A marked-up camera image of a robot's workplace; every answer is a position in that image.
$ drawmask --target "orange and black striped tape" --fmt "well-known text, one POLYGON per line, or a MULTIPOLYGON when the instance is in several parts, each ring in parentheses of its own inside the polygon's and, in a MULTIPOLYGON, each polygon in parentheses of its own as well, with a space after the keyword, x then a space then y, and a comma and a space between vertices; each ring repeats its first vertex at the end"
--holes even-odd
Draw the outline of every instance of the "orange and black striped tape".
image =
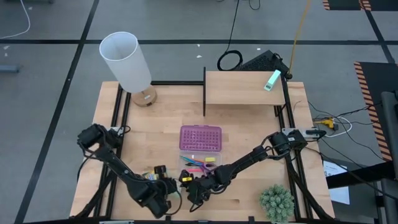
POLYGON ((330 10, 329 0, 322 0, 322 2, 323 2, 323 7, 326 10, 330 10))
POLYGON ((367 10, 367 11, 372 11, 372 6, 369 0, 358 0, 359 5, 361 6, 361 9, 367 10))
MULTIPOLYGON (((366 105, 371 106, 374 105, 371 94, 369 92, 368 84, 366 83, 365 76, 363 75, 362 66, 359 62, 354 62, 355 72, 358 77, 359 85, 362 90, 362 95, 365 100, 366 105)), ((369 107, 368 109, 369 116, 372 121, 373 131, 376 134, 377 143, 379 144, 379 149, 381 151, 381 156, 385 161, 391 161, 390 150, 387 145, 387 141, 384 137, 383 131, 381 129, 381 125, 379 123, 379 117, 377 116, 377 112, 374 106, 369 107)))

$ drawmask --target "white cable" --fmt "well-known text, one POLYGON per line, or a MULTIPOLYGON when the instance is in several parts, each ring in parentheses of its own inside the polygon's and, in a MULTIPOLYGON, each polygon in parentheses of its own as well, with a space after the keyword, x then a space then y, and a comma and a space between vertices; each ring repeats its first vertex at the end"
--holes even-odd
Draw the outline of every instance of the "white cable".
POLYGON ((24 2, 23 2, 22 0, 21 0, 21 4, 22 4, 22 8, 24 9, 26 18, 27 18, 27 23, 28 23, 27 29, 26 29, 24 32, 20 32, 19 34, 14 34, 14 35, 10 35, 10 36, 0 37, 0 39, 10 38, 10 37, 16 37, 16 36, 18 36, 18 35, 25 34, 26 32, 29 31, 29 29, 30 29, 30 19, 29 19, 29 15, 27 14, 27 11, 26 11, 26 8, 25 8, 25 4, 24 4, 24 2))
POLYGON ((344 117, 336 117, 336 118, 346 120, 347 123, 349 124, 348 130, 345 131, 345 132, 342 132, 342 133, 338 133, 338 134, 331 135, 331 136, 329 136, 329 135, 326 134, 325 137, 333 138, 333 137, 336 137, 336 136, 340 136, 340 135, 342 135, 342 134, 348 133, 348 131, 350 131, 350 130, 353 128, 353 124, 351 124, 351 122, 348 121, 346 118, 344 118, 344 117))

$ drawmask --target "small yellow box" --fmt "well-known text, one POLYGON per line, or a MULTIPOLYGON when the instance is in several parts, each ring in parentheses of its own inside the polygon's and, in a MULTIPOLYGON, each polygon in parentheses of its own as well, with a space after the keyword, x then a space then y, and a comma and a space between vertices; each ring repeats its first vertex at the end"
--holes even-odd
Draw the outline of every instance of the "small yellow box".
POLYGON ((191 181, 192 177, 183 177, 182 182, 191 181))
POLYGON ((216 162, 216 158, 214 157, 206 157, 205 162, 216 162))

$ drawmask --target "yellow cable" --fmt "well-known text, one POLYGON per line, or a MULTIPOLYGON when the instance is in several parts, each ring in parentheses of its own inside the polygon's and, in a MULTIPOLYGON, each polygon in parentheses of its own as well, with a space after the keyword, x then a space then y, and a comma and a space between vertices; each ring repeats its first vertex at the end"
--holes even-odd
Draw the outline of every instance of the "yellow cable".
POLYGON ((300 36, 301 27, 303 26, 304 19, 305 19, 305 16, 307 15, 308 9, 310 8, 310 5, 311 5, 311 0, 307 0, 307 5, 305 6, 303 16, 301 17, 300 26, 298 27, 298 29, 296 31, 296 36, 294 37, 292 56, 290 58, 290 65, 289 65, 289 73, 290 74, 292 74, 292 66, 293 66, 293 59, 294 59, 294 50, 296 48, 296 41, 297 41, 298 37, 300 36))

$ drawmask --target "green highlighter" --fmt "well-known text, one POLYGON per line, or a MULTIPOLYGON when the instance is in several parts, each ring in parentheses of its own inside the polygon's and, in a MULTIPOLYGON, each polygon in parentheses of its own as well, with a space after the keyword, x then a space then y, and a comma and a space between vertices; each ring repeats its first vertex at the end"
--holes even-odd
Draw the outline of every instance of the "green highlighter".
POLYGON ((269 78, 267 84, 264 86, 264 89, 267 91, 271 91, 272 87, 274 86, 275 82, 278 80, 280 75, 279 70, 275 70, 274 73, 269 78))

